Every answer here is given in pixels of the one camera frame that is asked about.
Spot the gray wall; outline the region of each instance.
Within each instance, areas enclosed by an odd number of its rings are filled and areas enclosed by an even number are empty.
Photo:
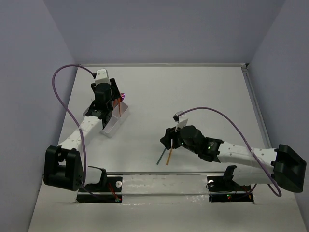
[[[249,65],[273,146],[290,145],[309,162],[309,1],[287,0]],[[296,194],[309,228],[309,171]]]
[[[52,74],[74,60],[42,0],[0,0],[0,22],[0,231],[25,232],[64,119]],[[56,82],[66,101],[75,72]]]
[[[79,63],[250,62],[284,0],[44,0]]]

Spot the purple wire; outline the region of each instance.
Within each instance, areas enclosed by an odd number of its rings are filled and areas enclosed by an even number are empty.
[[[64,69],[64,68],[67,68],[67,67],[78,67],[78,68],[81,68],[81,69],[85,69],[86,71],[90,72],[91,75],[92,75],[92,72],[81,66],[81,65],[78,65],[78,64],[68,64],[68,65],[64,65],[60,68],[58,68],[54,75],[53,75],[53,79],[52,79],[52,84],[53,84],[53,90],[54,90],[54,93],[58,99],[58,101],[61,103],[61,105],[63,106],[63,108],[65,108],[65,110],[69,113],[69,115],[71,116],[71,118],[73,119],[73,121],[75,122],[75,124],[77,125],[78,129],[79,129],[79,132],[81,134],[81,140],[82,140],[82,147],[83,147],[83,158],[84,158],[84,178],[83,178],[83,183],[82,183],[82,186],[84,186],[85,182],[86,182],[86,172],[87,172],[87,158],[86,158],[86,146],[85,146],[85,141],[84,141],[84,134],[83,134],[83,131],[82,129],[80,129],[80,124],[78,123],[77,119],[74,117],[74,115],[72,114],[72,112],[68,109],[68,107],[65,105],[65,103],[61,100],[61,98],[59,97],[58,93],[57,93],[57,90],[56,90],[56,87],[55,87],[55,77],[57,75],[57,73]]]
[[[277,196],[277,197],[281,197],[282,196],[282,193],[280,191],[280,188],[277,184],[277,182],[271,177],[271,174],[267,171],[267,169],[265,168],[264,164],[261,163],[261,161],[258,159],[258,157],[255,155],[255,153],[253,152],[252,148],[250,147],[250,145],[248,144],[245,136],[241,133],[241,131],[239,130],[239,128],[235,125],[234,122],[232,122],[231,119],[229,119],[225,114],[221,113],[220,111],[218,110],[215,110],[215,109],[212,109],[212,108],[209,108],[209,107],[196,107],[196,108],[192,108],[190,110],[186,110],[184,112],[182,112],[181,114],[179,114],[178,116],[181,116],[181,115],[184,115],[186,113],[189,113],[191,111],[194,111],[194,110],[200,110],[200,109],[204,109],[204,110],[211,110],[211,111],[214,111],[218,114],[220,114],[221,116],[225,117],[232,125],[233,127],[237,130],[237,132],[240,134],[241,138],[243,139],[243,141],[245,142],[247,148],[249,149],[249,151],[252,153],[253,157],[255,158],[255,160],[258,162],[258,164],[261,166],[261,168],[263,169],[263,171],[266,173],[266,175],[268,176],[268,178],[270,179],[270,181],[274,184],[274,186],[276,187],[278,193],[275,192],[275,190],[271,187],[270,184],[268,184],[269,188],[271,189],[271,191]]]

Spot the purple cable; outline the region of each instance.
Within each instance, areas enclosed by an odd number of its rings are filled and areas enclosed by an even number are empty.
[[[58,99],[58,101],[61,103],[61,105],[63,106],[63,108],[65,108],[65,110],[69,113],[69,115],[71,116],[71,118],[73,119],[73,121],[75,122],[75,124],[77,125],[78,129],[79,129],[79,132],[81,134],[81,140],[82,140],[82,147],[83,147],[83,158],[84,158],[84,178],[83,178],[83,183],[82,183],[82,187],[84,186],[85,182],[86,182],[86,172],[87,172],[87,158],[86,158],[86,146],[85,146],[85,141],[84,141],[84,134],[83,134],[83,131],[82,129],[80,129],[80,124],[78,123],[77,119],[74,117],[74,115],[72,114],[72,112],[68,109],[68,107],[65,105],[65,103],[61,100],[61,98],[59,97],[58,93],[57,93],[57,90],[56,90],[56,87],[55,87],[55,77],[57,75],[57,73],[64,69],[64,68],[67,68],[67,67],[78,67],[78,68],[81,68],[81,69],[85,69],[86,71],[90,72],[91,75],[92,75],[92,72],[81,66],[81,65],[78,65],[78,64],[68,64],[68,65],[64,65],[60,68],[58,68],[54,75],[53,75],[53,79],[52,79],[52,84],[53,84],[53,90],[54,90],[54,93]]]
[[[182,112],[181,114],[179,114],[178,116],[181,116],[181,115],[184,115],[186,113],[189,113],[191,111],[194,111],[194,110],[200,110],[200,109],[204,109],[204,110],[211,110],[211,111],[214,111],[218,114],[220,114],[221,116],[225,117],[232,125],[233,127],[237,130],[237,132],[240,134],[241,138],[243,139],[243,141],[245,142],[247,148],[249,149],[249,151],[252,153],[253,157],[255,158],[255,160],[258,162],[258,164],[261,166],[261,168],[263,169],[263,171],[266,173],[266,175],[268,176],[268,178],[270,179],[270,181],[274,184],[274,186],[276,187],[278,193],[275,192],[275,190],[271,187],[270,184],[268,184],[269,188],[272,190],[272,192],[277,196],[277,197],[281,197],[282,196],[282,193],[280,191],[280,188],[277,184],[277,182],[271,177],[270,173],[267,171],[267,169],[264,167],[264,165],[261,163],[261,161],[258,159],[258,157],[255,155],[255,153],[253,152],[252,148],[250,147],[250,145],[248,144],[245,136],[241,133],[241,131],[239,130],[239,128],[235,125],[234,122],[232,122],[231,119],[229,119],[225,114],[221,113],[220,111],[218,110],[215,110],[215,109],[212,109],[212,108],[209,108],[209,107],[197,107],[197,108],[193,108],[193,109],[190,109],[190,110],[186,110],[184,112]]]

